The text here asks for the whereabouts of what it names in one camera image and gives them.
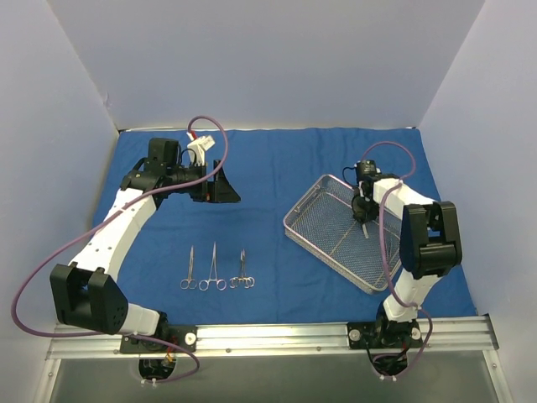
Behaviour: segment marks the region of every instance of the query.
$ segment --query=white robotic arm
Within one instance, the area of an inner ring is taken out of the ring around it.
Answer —
[[[373,184],[373,200],[380,204],[386,192],[398,185],[399,179],[388,178],[376,181]],[[394,214],[398,219],[403,220],[404,206],[420,205],[432,206],[435,201],[429,197],[422,196],[403,184],[399,189],[392,191],[386,199],[385,208]],[[409,304],[421,306],[429,294],[430,289],[441,277],[438,275],[425,275],[420,279],[415,279],[411,272],[403,269],[401,276],[395,285],[395,292],[399,298]],[[418,317],[418,312],[414,308],[401,306],[393,295],[388,296],[383,303],[386,316],[390,321],[410,322]]]
[[[136,189],[119,190],[106,218],[121,210],[125,204],[142,195]],[[152,197],[145,197],[123,212],[118,218],[97,232],[85,248],[70,262],[70,266],[88,271],[99,269],[110,275],[114,282],[134,239],[146,221],[157,211]],[[160,314],[148,308],[128,303],[127,315],[118,332],[137,333],[144,336],[155,334]]]
[[[376,219],[379,204],[391,191],[384,208],[401,220],[399,256],[403,270],[395,285],[395,294],[408,306],[400,305],[393,295],[382,304],[386,323],[405,323],[417,318],[430,289],[450,269],[461,263],[461,239],[456,209],[448,201],[435,201],[413,191],[395,175],[385,175],[373,160],[356,165],[358,187],[352,200],[354,217],[359,222]]]
[[[123,207],[147,191],[206,176],[205,151],[214,141],[205,136],[190,144],[190,156],[197,162],[183,166],[178,141],[149,140],[148,157],[142,158],[123,178],[107,218],[118,211],[122,213],[98,231],[68,265],[54,267],[50,285],[61,323],[107,334],[134,333],[166,339],[166,315],[129,303],[117,287],[117,276],[128,250],[142,226],[171,193],[188,193],[194,202],[228,203],[239,202],[241,198],[220,169],[214,181],[162,191],[142,198],[126,210]]]

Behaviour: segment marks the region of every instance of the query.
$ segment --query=blue cloth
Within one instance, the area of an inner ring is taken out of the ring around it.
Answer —
[[[282,220],[290,208],[323,174],[341,177],[341,169],[359,160],[380,140],[397,141],[414,154],[417,171],[406,183],[418,192],[439,198],[419,130],[308,128],[301,130],[230,130],[225,172],[241,195],[238,204],[194,203],[187,195],[172,195],[148,220],[134,241],[119,274],[118,284],[132,303],[168,313],[172,323],[307,323],[374,320],[388,292],[370,296],[320,262],[284,235]],[[208,158],[219,159],[223,142]],[[124,175],[147,155],[152,137],[178,139],[184,131],[127,132],[117,142],[94,223],[112,205]],[[369,155],[384,172],[404,174],[410,162],[393,146]],[[194,277],[209,276],[216,241],[217,269],[229,281],[237,275],[241,249],[246,249],[252,289],[181,290],[187,275],[190,246],[195,246]],[[460,267],[437,285],[425,304],[434,317],[476,315]]]

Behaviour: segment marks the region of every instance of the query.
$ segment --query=white enclosure wall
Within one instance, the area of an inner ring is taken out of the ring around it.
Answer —
[[[117,132],[47,3],[4,2],[0,59],[0,400],[26,403],[50,341],[13,325],[11,299],[40,260],[86,230]],[[28,324],[53,329],[46,274],[20,308]]]
[[[415,126],[483,0],[49,0],[119,128]]]
[[[464,268],[515,401],[535,401],[537,3],[488,0],[421,126],[459,212]]]

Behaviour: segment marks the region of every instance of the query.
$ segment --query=hemostat forceps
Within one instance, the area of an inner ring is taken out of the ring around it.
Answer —
[[[211,273],[209,273],[209,278],[207,280],[200,281],[199,289],[202,291],[207,291],[209,288],[210,283],[216,283],[216,288],[219,291],[223,291],[226,289],[227,283],[225,280],[218,279],[218,272],[216,271],[216,242],[214,246],[212,247],[212,262],[211,262]]]
[[[190,262],[188,263],[188,277],[181,280],[182,290],[194,290],[197,287],[196,280],[192,278],[192,272],[194,271],[194,246],[190,249]]]
[[[246,252],[244,249],[241,251],[241,268],[238,272],[238,277],[231,278],[229,283],[232,288],[239,287],[241,283],[244,283],[244,288],[252,288],[255,285],[255,279],[246,276]]]

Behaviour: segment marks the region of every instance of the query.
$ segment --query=metal mesh basket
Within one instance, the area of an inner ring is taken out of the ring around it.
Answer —
[[[285,234],[368,294],[385,290],[378,220],[365,230],[352,217],[353,189],[323,175],[284,218]],[[386,210],[384,242],[393,278],[401,265],[401,221]]]

